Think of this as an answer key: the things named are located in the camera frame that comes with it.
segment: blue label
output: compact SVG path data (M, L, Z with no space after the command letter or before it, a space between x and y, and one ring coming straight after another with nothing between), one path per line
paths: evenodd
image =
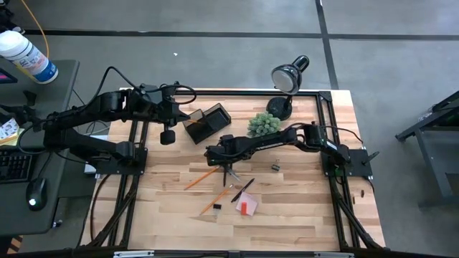
M51 79L56 74L56 66L51 62L48 62L46 68L40 72L38 75L34 75L35 79L39 82L46 82Z

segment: green succulent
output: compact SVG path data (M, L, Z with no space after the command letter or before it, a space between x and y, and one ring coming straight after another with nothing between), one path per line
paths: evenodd
M264 136L280 130L280 119L270 113L258 113L249 122L248 135L250 137Z

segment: computer monitor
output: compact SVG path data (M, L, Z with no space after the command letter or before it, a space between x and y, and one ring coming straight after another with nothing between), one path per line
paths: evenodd
M8 72L0 68L0 84L16 83L17 79Z

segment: lamp base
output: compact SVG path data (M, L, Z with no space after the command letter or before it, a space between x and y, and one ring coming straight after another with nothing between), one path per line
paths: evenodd
M273 117L284 121L292 115L292 103L284 97L274 97L268 102L266 111Z

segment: plastic bottle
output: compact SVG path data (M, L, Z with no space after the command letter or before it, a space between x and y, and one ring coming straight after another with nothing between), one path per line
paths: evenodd
M0 34L0 55L39 84L56 79L58 70L26 37L18 32Z

